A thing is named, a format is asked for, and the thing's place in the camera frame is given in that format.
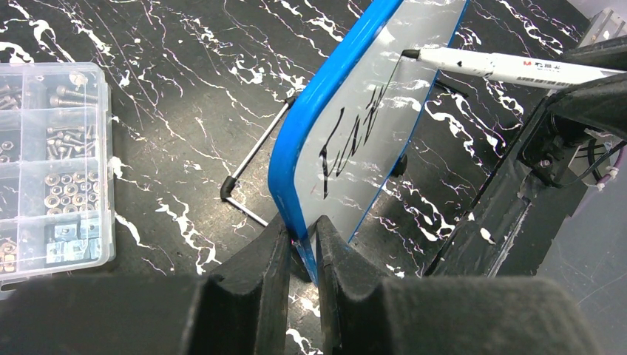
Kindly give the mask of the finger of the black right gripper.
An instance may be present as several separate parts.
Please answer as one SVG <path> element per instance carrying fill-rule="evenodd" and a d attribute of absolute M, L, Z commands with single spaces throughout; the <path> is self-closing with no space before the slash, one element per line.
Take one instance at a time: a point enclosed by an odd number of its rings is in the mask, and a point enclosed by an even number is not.
<path fill-rule="evenodd" d="M 569 50 L 565 62 L 621 70 L 621 74 L 578 84 L 555 95 L 548 112 L 626 139 L 626 37 Z"/>

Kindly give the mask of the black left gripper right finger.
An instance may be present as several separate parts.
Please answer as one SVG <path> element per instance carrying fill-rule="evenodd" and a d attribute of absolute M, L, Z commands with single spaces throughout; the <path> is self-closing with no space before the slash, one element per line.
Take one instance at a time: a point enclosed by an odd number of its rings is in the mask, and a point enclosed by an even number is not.
<path fill-rule="evenodd" d="M 394 354 L 382 281 L 387 274 L 349 246 L 327 216 L 315 223 L 325 354 Z"/>

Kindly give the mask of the clear plastic screw box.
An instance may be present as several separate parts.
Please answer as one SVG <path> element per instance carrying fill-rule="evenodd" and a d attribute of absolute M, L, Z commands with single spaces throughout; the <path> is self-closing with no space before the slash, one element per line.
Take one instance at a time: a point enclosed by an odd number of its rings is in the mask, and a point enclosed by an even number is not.
<path fill-rule="evenodd" d="M 96 64 L 2 64 L 2 285 L 114 260 L 110 110 Z"/>

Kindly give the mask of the blue framed whiteboard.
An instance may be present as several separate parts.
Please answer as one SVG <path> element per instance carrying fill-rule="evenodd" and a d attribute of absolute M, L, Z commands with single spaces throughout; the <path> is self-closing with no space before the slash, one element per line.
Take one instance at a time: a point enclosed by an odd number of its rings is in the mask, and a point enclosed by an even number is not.
<path fill-rule="evenodd" d="M 447 47 L 465 1 L 373 1 L 301 91 L 279 131 L 268 188 L 313 282 L 315 222 L 350 241 L 404 154 L 437 70 L 404 50 Z"/>

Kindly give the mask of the white marker pen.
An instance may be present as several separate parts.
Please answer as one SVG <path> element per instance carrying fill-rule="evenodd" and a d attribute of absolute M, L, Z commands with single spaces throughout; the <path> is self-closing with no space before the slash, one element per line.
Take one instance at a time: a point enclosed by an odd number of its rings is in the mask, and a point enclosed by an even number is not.
<path fill-rule="evenodd" d="M 542 89 L 565 89 L 624 73 L 622 70 L 448 47 L 406 49 L 401 55 L 438 70 Z"/>

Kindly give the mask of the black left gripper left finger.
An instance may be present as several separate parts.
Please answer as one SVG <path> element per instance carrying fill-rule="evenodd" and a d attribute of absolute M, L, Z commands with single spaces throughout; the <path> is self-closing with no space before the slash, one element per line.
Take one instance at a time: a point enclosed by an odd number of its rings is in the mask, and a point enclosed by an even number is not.
<path fill-rule="evenodd" d="M 197 279 L 185 325 L 188 354 L 283 354 L 291 238 L 279 214 L 247 246 Z"/>

